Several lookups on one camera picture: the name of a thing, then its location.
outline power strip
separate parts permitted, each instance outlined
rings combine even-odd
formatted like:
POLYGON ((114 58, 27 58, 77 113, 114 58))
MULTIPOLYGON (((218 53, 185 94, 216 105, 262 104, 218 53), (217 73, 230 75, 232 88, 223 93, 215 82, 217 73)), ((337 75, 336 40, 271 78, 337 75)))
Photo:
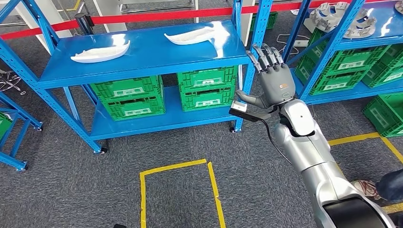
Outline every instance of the power strip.
POLYGON ((309 40, 296 40, 294 42, 294 47, 308 47, 309 40))

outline blue shelving unit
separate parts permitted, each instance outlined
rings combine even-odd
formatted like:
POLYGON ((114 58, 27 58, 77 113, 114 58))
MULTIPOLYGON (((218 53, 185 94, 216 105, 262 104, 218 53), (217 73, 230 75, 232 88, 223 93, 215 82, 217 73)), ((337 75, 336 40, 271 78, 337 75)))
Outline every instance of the blue shelving unit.
MULTIPOLYGON (((290 35, 290 38, 288 39, 288 43, 283 54, 283 57, 286 60, 289 58, 289 53, 292 49, 291 44, 294 43, 297 37, 298 30, 301 27, 303 20, 307 16, 307 8, 309 3, 309 0, 304 0, 302 2, 297 20, 293 27, 293 31, 290 35)), ((368 88, 364 83, 360 82, 353 89, 350 90, 326 93, 321 95, 309 94, 312 86, 319 78, 323 68, 326 66, 327 62, 333 56, 335 51, 403 43, 403 15, 394 9, 395 3, 396 1, 385 1, 364 4, 363 0, 353 0, 348 11, 346 11, 344 18, 341 20, 339 26, 332 33, 327 34, 326 38, 330 37, 331 41, 328 43, 326 49, 322 53, 320 60, 318 61, 310 78, 308 79, 308 83, 304 86, 294 75, 296 92, 299 98, 309 104, 321 104, 403 91, 403 80, 399 80, 376 88, 368 88), (361 7, 368 9, 370 14, 376 18, 377 22, 375 24, 375 33, 370 37, 361 39, 343 38, 343 34, 347 30, 351 21, 361 7)), ((307 47, 304 52, 287 61, 287 63, 292 63, 296 61, 307 50, 320 43, 324 38, 325 37, 322 37, 319 41, 307 47)))
POLYGON ((17 154, 17 150, 21 145, 22 139, 24 138, 25 133, 27 132, 29 126, 33 126, 35 130, 42 130, 42 122, 39 122, 30 114, 28 114, 24 109, 22 109, 19 105, 13 102, 10 98, 8 98, 4 93, 0 92, 0 102, 4 103, 8 108, 0 108, 0 112, 8 115, 11 120, 10 128, 5 132, 0 140, 0 162, 5 163, 9 166, 16 168, 17 171, 25 170, 27 165, 26 161, 19 161, 15 158, 17 154), (3 151, 3 145, 8 140, 8 137, 13 129, 15 123, 18 120, 22 120, 24 122, 22 128, 19 131, 19 134, 14 141, 14 145, 9 153, 3 151))
MULTIPOLYGON (((185 24, 160 28, 122 31, 108 34, 87 35, 72 38, 58 38, 50 24, 39 10, 34 0, 10 0, 0 11, 0 21, 22 2, 37 20, 51 58, 42 76, 36 77, 21 59, 0 39, 2 59, 43 99, 45 102, 94 150, 103 152, 96 142, 119 136, 156 132, 180 127, 235 121, 235 130, 240 131, 242 119, 228 114, 229 107, 183 112, 177 87, 165 88, 166 114, 124 121, 112 121, 104 107, 87 84, 177 73, 208 68, 247 65, 243 90, 250 92, 254 67, 245 53, 240 39, 240 10, 242 1, 235 0, 232 20, 197 24, 185 24), (179 46, 164 37, 164 33, 175 35, 203 27, 214 28, 217 33, 210 42, 179 46), (130 48, 120 58, 94 64, 80 64, 70 56, 91 48, 125 44, 130 40, 130 48), (96 105, 93 125, 87 131, 81 120, 69 86, 82 85, 84 91, 96 105), (66 94, 68 111, 52 94, 50 89, 62 87, 66 94)), ((261 45, 272 0, 262 0, 259 4, 252 43, 261 45)))

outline jeans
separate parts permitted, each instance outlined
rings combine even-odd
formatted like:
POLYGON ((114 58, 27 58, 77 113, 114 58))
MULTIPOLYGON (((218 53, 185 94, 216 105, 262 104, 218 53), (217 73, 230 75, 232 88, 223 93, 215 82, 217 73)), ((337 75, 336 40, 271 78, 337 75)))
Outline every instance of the jeans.
MULTIPOLYGON (((384 175, 375 186, 385 200, 403 200, 403 169, 384 175)), ((399 216, 397 225, 403 227, 403 215, 399 216)))

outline gray carpet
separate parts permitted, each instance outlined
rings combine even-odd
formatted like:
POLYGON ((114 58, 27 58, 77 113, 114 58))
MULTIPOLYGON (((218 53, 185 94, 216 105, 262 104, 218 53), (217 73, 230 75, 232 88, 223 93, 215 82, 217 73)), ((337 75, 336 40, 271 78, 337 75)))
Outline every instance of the gray carpet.
MULTIPOLYGON (((201 8, 210 8, 228 3, 200 0, 200 4, 201 8)), ((72 2, 66 2, 67 8, 72 6, 72 2)), ((281 23, 267 32, 265 42, 281 48, 275 38, 287 33, 293 20, 289 12, 280 13, 281 23)), ((128 26, 134 29, 187 22, 128 26)), ((23 38, 8 43, 40 75, 48 55, 39 42, 23 38)), ((176 79, 164 76, 163 80, 171 85, 176 79)), ((26 172, 16 173, 0 164, 2 228, 111 228, 115 223, 140 227, 139 172, 203 158, 213 163, 227 227, 315 226, 301 178, 269 143, 260 123, 245 123, 240 133, 230 133, 230 123, 216 123, 114 138, 108 140, 109 153, 94 155, 31 89, 24 83, 20 85, 26 95, 12 90, 6 94, 43 121, 44 131, 30 130, 22 142, 17 158, 29 162, 26 172)), ((72 90, 81 117, 89 127, 93 106, 79 87, 72 90)), ((67 104, 60 89, 53 92, 67 104)), ((255 83, 252 94, 260 93, 255 83)), ((327 139, 374 132, 361 113, 369 100, 315 105, 315 118, 327 139)), ((273 127, 276 122, 278 119, 273 118, 269 124, 273 127)), ((17 133, 13 132, 5 150, 10 149, 17 133)), ((403 137, 390 141, 403 152, 403 137)), ((403 168, 380 139, 336 145, 332 154, 349 180, 377 181, 383 174, 403 168)), ((148 227, 219 226, 205 164, 151 174, 145 181, 148 227)))

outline yellow tape line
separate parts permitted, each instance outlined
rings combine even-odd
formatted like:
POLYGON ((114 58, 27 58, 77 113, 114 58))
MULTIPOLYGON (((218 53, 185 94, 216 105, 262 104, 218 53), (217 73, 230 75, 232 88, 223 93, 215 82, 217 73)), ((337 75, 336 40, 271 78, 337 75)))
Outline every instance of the yellow tape line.
POLYGON ((331 146, 334 146, 334 145, 339 145, 339 144, 343 144, 343 143, 351 143, 351 142, 355 142, 355 141, 371 139, 371 138, 378 138, 378 137, 380 137, 378 132, 374 132, 374 133, 350 136, 350 137, 341 138, 341 139, 334 139, 334 140, 330 140, 328 142, 331 146))
POLYGON ((77 0, 77 2, 76 2, 76 4, 75 4, 74 8, 72 8, 72 9, 67 9, 67 11, 76 11, 76 10, 78 9, 78 6, 80 5, 80 2, 81 2, 81 0, 77 0))
POLYGON ((141 193, 141 203, 140 203, 140 223, 141 228, 145 228, 145 175, 143 172, 140 173, 140 193, 141 193))
POLYGON ((207 164, 207 167, 209 167, 209 175, 210 175, 210 180, 211 180, 211 186, 213 187, 215 205, 217 207, 217 214, 218 214, 218 220, 220 222, 220 227, 225 228, 224 213, 222 212, 221 202, 218 199, 218 188, 217 188, 217 183, 215 181, 215 176, 214 176, 214 171, 213 171, 213 164, 211 162, 209 162, 207 164))
POLYGON ((156 173, 156 172, 173 170, 173 169, 178 169, 178 168, 182 168, 182 167, 186 167, 186 166, 198 165, 198 164, 203 164, 203 163, 207 163, 206 159, 188 161, 188 162, 174 164, 174 165, 167 165, 167 166, 163 166, 163 167, 159 167, 159 168, 155 168, 155 169, 146 170, 146 171, 143 171, 142 173, 144 173, 144 175, 148 175, 148 174, 152 174, 152 173, 156 173))
POLYGON ((385 137, 381 137, 382 141, 386 144, 387 147, 392 151, 393 154, 403 163, 403 155, 396 149, 395 146, 385 137))
POLYGON ((403 211, 403 203, 392 204, 390 206, 382 207, 382 209, 388 214, 400 212, 403 211))

